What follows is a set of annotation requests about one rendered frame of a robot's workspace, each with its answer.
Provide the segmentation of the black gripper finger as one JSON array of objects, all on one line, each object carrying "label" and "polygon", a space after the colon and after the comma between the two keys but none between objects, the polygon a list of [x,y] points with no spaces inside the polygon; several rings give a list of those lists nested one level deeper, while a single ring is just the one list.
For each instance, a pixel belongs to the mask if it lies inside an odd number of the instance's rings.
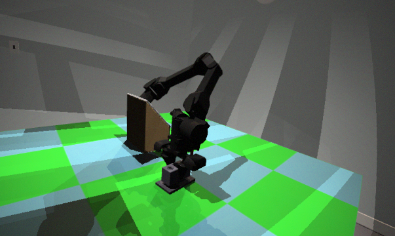
[{"label": "black gripper finger", "polygon": [[188,168],[185,168],[185,165],[182,162],[178,163],[177,166],[178,166],[178,175],[181,180],[185,176],[185,173],[187,172]]},{"label": "black gripper finger", "polygon": [[176,160],[176,155],[174,155],[174,154],[171,154],[171,155],[167,156],[167,155],[161,153],[161,156],[163,157],[166,165],[170,165],[170,164],[174,163],[175,160]]}]

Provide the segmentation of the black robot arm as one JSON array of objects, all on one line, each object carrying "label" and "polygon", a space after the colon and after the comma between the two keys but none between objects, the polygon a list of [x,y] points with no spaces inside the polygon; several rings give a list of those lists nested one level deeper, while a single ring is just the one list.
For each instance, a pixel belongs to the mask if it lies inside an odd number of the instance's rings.
[{"label": "black robot arm", "polygon": [[170,87],[197,75],[204,76],[204,78],[196,91],[189,94],[183,103],[188,115],[183,113],[180,108],[175,108],[170,112],[172,116],[171,133],[183,136],[189,141],[188,153],[192,152],[191,150],[199,151],[200,145],[206,141],[210,126],[205,118],[210,107],[210,95],[217,81],[223,75],[212,54],[208,52],[201,54],[194,64],[169,77],[152,79],[145,84],[145,91],[140,96],[151,103],[154,99],[159,100],[167,94]]}]

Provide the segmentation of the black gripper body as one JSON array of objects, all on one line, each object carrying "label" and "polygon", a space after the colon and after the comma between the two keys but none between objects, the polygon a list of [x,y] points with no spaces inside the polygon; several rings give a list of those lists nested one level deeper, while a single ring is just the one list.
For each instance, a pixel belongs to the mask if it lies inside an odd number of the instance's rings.
[{"label": "black gripper body", "polygon": [[163,148],[163,154],[167,156],[174,154],[180,157],[183,160],[182,163],[185,165],[185,168],[191,171],[196,171],[206,166],[205,157],[198,154],[187,154],[189,141],[186,138],[171,133],[168,135],[168,139],[170,139],[170,141],[165,139],[156,142],[154,144],[154,150],[160,152]]}]

